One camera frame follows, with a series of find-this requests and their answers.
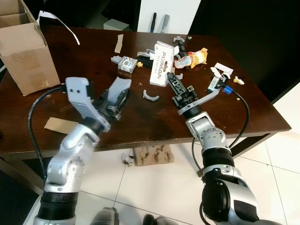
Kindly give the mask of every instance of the small box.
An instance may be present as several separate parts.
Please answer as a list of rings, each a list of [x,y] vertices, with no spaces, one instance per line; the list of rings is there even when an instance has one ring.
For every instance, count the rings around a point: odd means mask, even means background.
[[[118,63],[118,69],[132,73],[136,67],[137,60],[130,57],[124,56]]]
[[[23,0],[0,0],[0,58],[25,96],[60,84],[46,40]]]
[[[168,84],[167,73],[171,72],[173,61],[174,47],[157,41],[155,44],[155,55],[151,70],[150,84],[165,87]]]
[[[103,24],[104,30],[129,30],[129,24],[111,19]]]

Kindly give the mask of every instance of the cardboard box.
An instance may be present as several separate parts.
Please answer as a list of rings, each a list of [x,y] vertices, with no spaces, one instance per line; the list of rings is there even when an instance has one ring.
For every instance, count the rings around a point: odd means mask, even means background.
[[[23,0],[0,0],[0,58],[25,96],[60,84],[46,40]]]

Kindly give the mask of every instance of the blue connector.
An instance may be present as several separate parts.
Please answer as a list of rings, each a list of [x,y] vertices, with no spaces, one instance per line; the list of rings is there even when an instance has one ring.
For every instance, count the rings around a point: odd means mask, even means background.
[[[224,87],[224,91],[225,91],[227,94],[230,94],[230,93],[233,91],[233,89],[232,89],[231,87],[229,87],[229,86],[226,86],[226,87]]]

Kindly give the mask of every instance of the cardboard piece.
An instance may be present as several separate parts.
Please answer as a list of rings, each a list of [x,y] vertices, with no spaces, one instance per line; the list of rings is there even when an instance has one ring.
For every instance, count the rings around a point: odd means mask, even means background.
[[[123,42],[123,34],[118,35],[118,42],[116,44],[116,47],[114,49],[115,53],[120,53],[122,48],[122,42]]]
[[[135,166],[173,163],[174,155],[169,145],[133,148]]]
[[[0,0],[0,58],[24,96],[60,84],[45,38],[23,0]]]
[[[50,117],[44,128],[68,135],[77,124],[77,122]]]

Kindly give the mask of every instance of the dark brown table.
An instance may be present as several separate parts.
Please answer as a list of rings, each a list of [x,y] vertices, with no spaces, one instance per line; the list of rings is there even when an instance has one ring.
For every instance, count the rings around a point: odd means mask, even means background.
[[[111,130],[102,134],[99,150],[152,146],[158,144],[185,143],[192,141],[192,135],[185,124],[185,118],[179,116],[174,107],[174,92],[168,85],[158,87],[149,84],[151,69],[136,67],[130,75],[117,69],[111,62],[117,43],[117,35],[123,33],[123,47],[120,56],[136,58],[136,53],[147,48],[153,49],[156,41],[173,43],[174,34],[155,34],[141,32],[125,32],[113,30],[94,30],[73,28],[81,45],[77,45],[73,36],[64,27],[44,26],[43,34],[60,77],[87,77],[94,81],[95,95],[99,96],[108,88],[116,76],[131,78],[131,96],[122,112],[121,120],[112,125]],[[210,67],[216,62],[234,69],[232,77],[243,77],[244,86],[233,83],[229,85],[245,98],[250,108],[250,123],[244,133],[246,138],[232,149],[235,157],[263,142],[277,132],[287,131],[290,126],[262,94],[250,77],[240,68],[236,60],[213,36],[192,36],[186,40],[186,51],[197,51],[203,47],[208,49],[206,65],[198,65],[193,69],[177,69],[176,74],[183,73],[182,83],[187,87],[193,85],[200,97],[205,95],[213,76]],[[142,98],[143,90],[151,96],[159,95],[156,102]],[[27,186],[31,185],[32,171],[23,174],[26,166],[22,159],[36,158],[32,142],[27,130],[27,116],[34,100],[45,90],[29,96],[22,96],[17,85],[6,73],[0,83],[0,169],[11,176],[22,179]],[[246,114],[243,104],[234,95],[220,92],[213,100],[202,105],[214,121],[224,130],[227,138],[234,138],[242,129]],[[64,134],[44,129],[49,117],[57,117],[72,121],[81,121],[80,114],[70,105],[66,95],[53,93],[36,108],[33,116],[33,129],[44,157],[53,156]]]

